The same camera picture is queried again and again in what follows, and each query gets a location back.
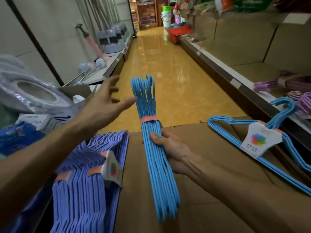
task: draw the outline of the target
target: green bag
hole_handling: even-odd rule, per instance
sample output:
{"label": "green bag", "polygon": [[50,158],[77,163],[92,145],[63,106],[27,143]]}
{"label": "green bag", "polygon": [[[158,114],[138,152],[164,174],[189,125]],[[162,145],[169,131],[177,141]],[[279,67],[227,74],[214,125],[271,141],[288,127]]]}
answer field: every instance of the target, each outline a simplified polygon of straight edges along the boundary
{"label": "green bag", "polygon": [[236,12],[258,12],[265,10],[273,0],[235,0],[233,5]]}

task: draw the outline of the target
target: bundle of blue hangers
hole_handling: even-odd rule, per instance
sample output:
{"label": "bundle of blue hangers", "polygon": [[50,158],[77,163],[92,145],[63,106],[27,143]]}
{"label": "bundle of blue hangers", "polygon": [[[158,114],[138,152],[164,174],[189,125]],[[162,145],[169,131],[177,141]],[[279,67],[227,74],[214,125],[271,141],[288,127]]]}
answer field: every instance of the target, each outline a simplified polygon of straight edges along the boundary
{"label": "bundle of blue hangers", "polygon": [[[289,104],[289,106],[283,111],[281,111],[280,113],[278,113],[277,115],[275,115],[268,123],[266,123],[265,124],[266,128],[277,129],[285,118],[287,118],[288,116],[290,116],[292,113],[295,112],[296,110],[295,102],[292,99],[287,98],[287,97],[276,99],[272,101],[270,104],[278,106],[284,103]],[[216,121],[225,121],[228,124],[251,124],[254,122],[258,122],[258,120],[234,120],[227,116],[214,116],[208,119],[207,121],[208,125],[212,129],[214,129],[221,136],[223,136],[225,139],[230,141],[232,144],[234,144],[238,148],[240,148],[242,142],[236,139],[234,136],[232,136],[227,131],[225,131],[220,125],[216,123]],[[294,147],[290,137],[285,132],[282,133],[282,139],[283,139],[283,143],[285,147],[288,149],[293,160],[298,164],[300,168],[302,168],[309,175],[311,175],[311,165],[307,164],[302,159],[302,157],[300,156],[300,154],[297,152],[296,148]],[[305,194],[311,196],[311,188],[293,179],[291,176],[283,172],[281,169],[279,169],[278,167],[274,166],[273,164],[265,160],[262,156],[258,157],[256,160],[260,162],[262,165],[264,165],[265,167],[267,167],[268,169],[270,169],[271,171],[273,171],[274,173],[276,173],[277,175],[279,175],[284,180],[288,181],[289,183],[291,183],[292,185],[300,189]]]}
{"label": "bundle of blue hangers", "polygon": [[151,180],[153,198],[158,222],[167,216],[175,218],[180,198],[172,168],[167,161],[162,146],[155,145],[150,139],[150,132],[161,136],[161,127],[156,117],[156,96],[153,77],[131,79],[133,94],[137,96],[136,106],[142,124],[142,135]]}
{"label": "bundle of blue hangers", "polygon": [[54,225],[51,232],[112,233],[120,186],[104,184],[101,173],[89,176],[91,168],[101,166],[101,152],[112,150],[124,167],[128,132],[99,134],[83,141],[56,170],[53,185]]}

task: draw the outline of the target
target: colorful logo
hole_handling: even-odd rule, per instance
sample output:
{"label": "colorful logo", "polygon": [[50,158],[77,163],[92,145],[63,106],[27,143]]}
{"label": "colorful logo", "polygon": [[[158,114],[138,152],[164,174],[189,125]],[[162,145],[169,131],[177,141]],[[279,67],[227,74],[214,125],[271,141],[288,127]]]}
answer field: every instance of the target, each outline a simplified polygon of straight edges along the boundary
{"label": "colorful logo", "polygon": [[256,134],[252,135],[252,144],[263,146],[263,145],[267,144],[266,137],[256,133]]}
{"label": "colorful logo", "polygon": [[117,166],[115,163],[111,163],[110,172],[111,176],[115,176],[117,174]]}

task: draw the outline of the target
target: glossy floor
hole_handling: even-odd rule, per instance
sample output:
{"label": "glossy floor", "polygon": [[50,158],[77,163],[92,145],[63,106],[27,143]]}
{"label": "glossy floor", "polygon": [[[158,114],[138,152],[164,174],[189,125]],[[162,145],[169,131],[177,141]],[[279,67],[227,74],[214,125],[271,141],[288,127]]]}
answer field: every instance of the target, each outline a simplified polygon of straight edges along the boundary
{"label": "glossy floor", "polygon": [[[214,115],[245,116],[234,101],[178,45],[163,40],[163,28],[138,33],[125,62],[114,97],[133,95],[132,77],[153,75],[157,116],[164,127],[199,123]],[[141,131],[136,106],[99,131]]]}

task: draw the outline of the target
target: hand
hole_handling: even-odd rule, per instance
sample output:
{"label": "hand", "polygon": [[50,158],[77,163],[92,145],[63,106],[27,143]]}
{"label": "hand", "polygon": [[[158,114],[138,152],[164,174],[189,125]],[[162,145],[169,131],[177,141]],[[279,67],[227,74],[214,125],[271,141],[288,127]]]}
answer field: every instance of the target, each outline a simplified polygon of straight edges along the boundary
{"label": "hand", "polygon": [[113,92],[119,91],[119,88],[115,86],[118,80],[119,76],[117,75],[106,79],[100,89],[74,119],[83,128],[87,128],[87,131],[91,134],[109,125],[121,112],[135,103],[135,96],[128,97],[123,101],[111,97]]}
{"label": "hand", "polygon": [[162,137],[159,137],[155,132],[150,133],[150,138],[153,143],[164,147],[167,160],[169,161],[173,172],[177,174],[187,175],[191,172],[186,165],[186,160],[193,156],[189,146],[179,139],[173,133],[161,129]]}

